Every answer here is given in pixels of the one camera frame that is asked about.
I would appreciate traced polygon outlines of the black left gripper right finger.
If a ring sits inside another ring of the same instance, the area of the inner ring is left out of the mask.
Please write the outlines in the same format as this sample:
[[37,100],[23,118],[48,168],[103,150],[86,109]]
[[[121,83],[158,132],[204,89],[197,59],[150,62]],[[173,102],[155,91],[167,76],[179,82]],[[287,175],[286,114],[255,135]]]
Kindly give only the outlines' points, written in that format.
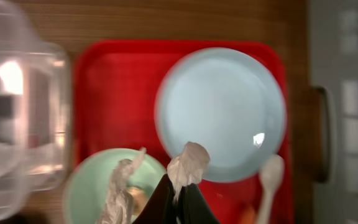
[[183,187],[178,201],[181,224],[219,224],[196,184]]

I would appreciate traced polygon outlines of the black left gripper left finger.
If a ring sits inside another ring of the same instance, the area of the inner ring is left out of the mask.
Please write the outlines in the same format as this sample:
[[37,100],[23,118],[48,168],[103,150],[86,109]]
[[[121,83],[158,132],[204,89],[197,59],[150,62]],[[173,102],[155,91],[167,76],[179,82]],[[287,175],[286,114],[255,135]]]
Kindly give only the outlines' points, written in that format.
[[133,224],[177,224],[177,208],[173,204],[175,192],[165,174],[140,215]]

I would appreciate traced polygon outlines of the brown food scrap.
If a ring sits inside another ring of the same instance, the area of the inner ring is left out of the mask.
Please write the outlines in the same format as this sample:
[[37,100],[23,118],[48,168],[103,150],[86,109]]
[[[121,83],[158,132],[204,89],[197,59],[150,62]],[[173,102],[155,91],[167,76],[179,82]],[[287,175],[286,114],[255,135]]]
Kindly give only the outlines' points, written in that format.
[[132,216],[139,216],[149,201],[149,195],[144,188],[137,186],[130,186],[127,191],[134,199]]

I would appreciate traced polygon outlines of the small white tissue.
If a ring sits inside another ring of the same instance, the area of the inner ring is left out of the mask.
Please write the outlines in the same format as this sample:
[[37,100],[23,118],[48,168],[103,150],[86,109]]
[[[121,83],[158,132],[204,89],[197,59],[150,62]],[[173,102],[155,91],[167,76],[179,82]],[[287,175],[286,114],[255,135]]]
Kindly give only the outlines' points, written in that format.
[[[104,207],[96,223],[131,222],[135,198],[127,190],[127,181],[143,163],[145,156],[146,148],[143,147],[134,159],[118,162],[108,180]],[[206,149],[195,142],[186,143],[183,151],[170,161],[167,167],[168,198],[163,201],[163,210],[166,211],[164,221],[184,221],[181,191],[189,185],[201,182],[209,162]]]

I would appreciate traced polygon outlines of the orange carrot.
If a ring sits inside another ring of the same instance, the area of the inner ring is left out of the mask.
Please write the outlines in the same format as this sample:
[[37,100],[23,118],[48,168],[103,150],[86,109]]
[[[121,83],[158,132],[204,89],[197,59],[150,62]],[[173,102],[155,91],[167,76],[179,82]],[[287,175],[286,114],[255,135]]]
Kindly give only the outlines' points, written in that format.
[[256,211],[252,205],[246,205],[239,214],[237,224],[254,224]]

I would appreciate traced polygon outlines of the mint green bowl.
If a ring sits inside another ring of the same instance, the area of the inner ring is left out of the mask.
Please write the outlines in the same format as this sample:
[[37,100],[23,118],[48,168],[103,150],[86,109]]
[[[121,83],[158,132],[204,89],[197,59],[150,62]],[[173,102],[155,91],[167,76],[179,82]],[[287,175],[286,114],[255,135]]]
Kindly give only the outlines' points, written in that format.
[[[123,159],[138,155],[134,149],[115,148],[86,158],[72,173],[63,194],[63,218],[66,224],[92,224],[100,217],[108,192],[109,178]],[[150,198],[166,174],[158,160],[146,155],[141,166],[126,182],[131,191],[139,190]]]

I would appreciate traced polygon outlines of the large white napkin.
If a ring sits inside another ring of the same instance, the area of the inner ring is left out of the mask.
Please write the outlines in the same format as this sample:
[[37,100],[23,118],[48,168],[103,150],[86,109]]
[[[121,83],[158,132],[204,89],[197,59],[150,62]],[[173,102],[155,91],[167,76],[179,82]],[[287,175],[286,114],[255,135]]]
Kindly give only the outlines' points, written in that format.
[[30,148],[20,157],[14,146],[0,142],[0,177],[19,165],[25,165],[26,175],[50,175],[56,167],[54,159],[53,143]]

